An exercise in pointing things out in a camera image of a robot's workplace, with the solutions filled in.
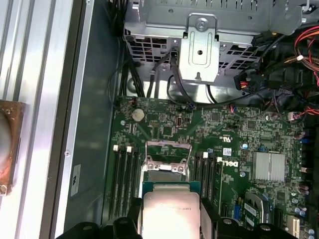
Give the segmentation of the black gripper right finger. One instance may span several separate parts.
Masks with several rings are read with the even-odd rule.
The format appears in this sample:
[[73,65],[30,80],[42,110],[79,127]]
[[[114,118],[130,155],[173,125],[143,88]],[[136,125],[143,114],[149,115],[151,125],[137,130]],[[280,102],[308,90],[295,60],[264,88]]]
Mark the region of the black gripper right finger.
[[232,218],[220,217],[213,204],[200,200],[200,231],[204,239],[289,239],[291,235],[273,224],[258,224],[252,230]]

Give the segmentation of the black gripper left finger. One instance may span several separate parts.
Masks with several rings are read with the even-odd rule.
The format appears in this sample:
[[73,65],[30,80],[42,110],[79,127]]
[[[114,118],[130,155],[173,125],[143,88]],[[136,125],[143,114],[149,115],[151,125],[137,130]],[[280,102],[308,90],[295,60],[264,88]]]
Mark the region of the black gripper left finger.
[[78,223],[60,235],[59,239],[141,239],[138,233],[138,218],[142,206],[141,198],[133,198],[125,217],[115,219],[111,224],[99,226],[91,222]]

